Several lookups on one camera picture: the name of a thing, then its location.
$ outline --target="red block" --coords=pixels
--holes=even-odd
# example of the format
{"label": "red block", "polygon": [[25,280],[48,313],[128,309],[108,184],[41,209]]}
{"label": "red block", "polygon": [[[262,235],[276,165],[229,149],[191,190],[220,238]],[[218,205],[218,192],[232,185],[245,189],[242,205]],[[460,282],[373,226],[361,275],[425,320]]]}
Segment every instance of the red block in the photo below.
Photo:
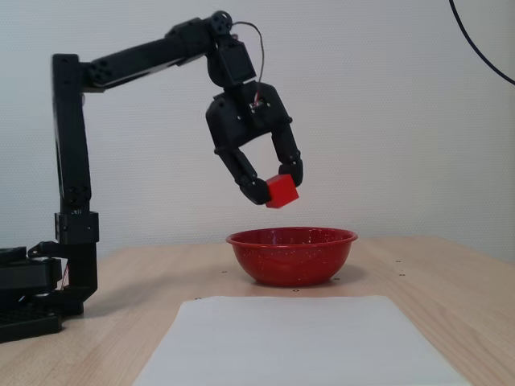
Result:
{"label": "red block", "polygon": [[272,198],[271,201],[266,203],[267,207],[284,207],[287,203],[299,197],[291,175],[276,175],[268,179],[266,184],[268,185],[268,192]]}

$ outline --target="wooden table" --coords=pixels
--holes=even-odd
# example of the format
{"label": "wooden table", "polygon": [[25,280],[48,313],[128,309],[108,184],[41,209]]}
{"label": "wooden table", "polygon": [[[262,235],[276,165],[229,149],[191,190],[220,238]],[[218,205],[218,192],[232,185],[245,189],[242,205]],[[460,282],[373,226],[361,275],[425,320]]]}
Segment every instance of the wooden table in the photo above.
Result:
{"label": "wooden table", "polygon": [[226,244],[124,249],[99,282],[59,334],[0,345],[0,384],[131,384],[195,298],[378,294],[472,384],[515,385],[515,266],[436,237],[358,240],[334,280],[299,292],[255,284]]}

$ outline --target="black plastic part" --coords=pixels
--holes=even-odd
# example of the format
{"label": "black plastic part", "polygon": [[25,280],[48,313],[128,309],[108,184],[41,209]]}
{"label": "black plastic part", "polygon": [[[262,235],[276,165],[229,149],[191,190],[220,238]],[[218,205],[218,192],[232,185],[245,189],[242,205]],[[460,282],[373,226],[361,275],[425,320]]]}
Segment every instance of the black plastic part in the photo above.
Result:
{"label": "black plastic part", "polygon": [[25,294],[47,294],[55,289],[61,278],[59,260],[25,259],[0,267],[0,290],[23,290]]}
{"label": "black plastic part", "polygon": [[214,36],[224,36],[231,33],[233,28],[233,18],[227,12],[218,10],[207,19],[208,25],[211,27],[211,32]]}
{"label": "black plastic part", "polygon": [[0,265],[27,258],[27,247],[0,248]]}
{"label": "black plastic part", "polygon": [[170,67],[185,55],[181,39],[170,36],[94,60],[88,66],[89,78],[97,87],[112,88]]}
{"label": "black plastic part", "polygon": [[177,65],[183,65],[206,55],[212,47],[212,36],[206,23],[194,18],[189,22],[179,24],[167,33],[168,39],[179,39],[183,44],[184,52]]}
{"label": "black plastic part", "polygon": [[52,57],[52,91],[61,211],[89,210],[88,145],[82,113],[83,70],[77,55]]}
{"label": "black plastic part", "polygon": [[29,305],[0,312],[0,343],[55,334],[61,329],[61,317],[51,310]]}
{"label": "black plastic part", "polygon": [[208,73],[212,82],[223,88],[234,87],[256,76],[245,45],[228,36],[208,55]]}
{"label": "black plastic part", "polygon": [[227,88],[206,112],[209,130],[215,144],[215,154],[229,169],[243,194],[261,205],[271,200],[266,182],[258,178],[256,170],[240,146],[267,133],[272,133],[275,152],[281,162],[279,174],[290,174],[295,186],[303,180],[303,163],[291,132],[291,118],[274,87],[260,85],[260,98],[254,102],[258,87],[251,81]]}
{"label": "black plastic part", "polygon": [[55,214],[56,239],[61,244],[89,244],[99,240],[98,213]]}
{"label": "black plastic part", "polygon": [[57,244],[41,242],[29,251],[29,256],[52,256],[68,259],[69,284],[61,291],[52,291],[45,297],[31,301],[41,308],[52,308],[63,316],[82,314],[83,302],[98,287],[96,244]]}

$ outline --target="red bowl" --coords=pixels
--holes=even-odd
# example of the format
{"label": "red bowl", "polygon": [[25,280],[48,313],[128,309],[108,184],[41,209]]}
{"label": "red bowl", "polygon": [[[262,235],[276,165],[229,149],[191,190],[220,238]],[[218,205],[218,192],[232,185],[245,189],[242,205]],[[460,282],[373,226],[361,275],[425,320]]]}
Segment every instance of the red bowl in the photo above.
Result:
{"label": "red bowl", "polygon": [[347,260],[357,234],[332,228],[273,228],[227,237],[241,267],[267,285],[314,285]]}

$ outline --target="white sheet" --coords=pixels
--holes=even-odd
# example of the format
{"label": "white sheet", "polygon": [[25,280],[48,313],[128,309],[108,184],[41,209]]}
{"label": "white sheet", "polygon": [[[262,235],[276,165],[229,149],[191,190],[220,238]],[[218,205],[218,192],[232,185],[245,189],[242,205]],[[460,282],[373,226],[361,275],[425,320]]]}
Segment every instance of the white sheet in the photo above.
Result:
{"label": "white sheet", "polygon": [[464,386],[384,297],[185,302],[137,386]]}

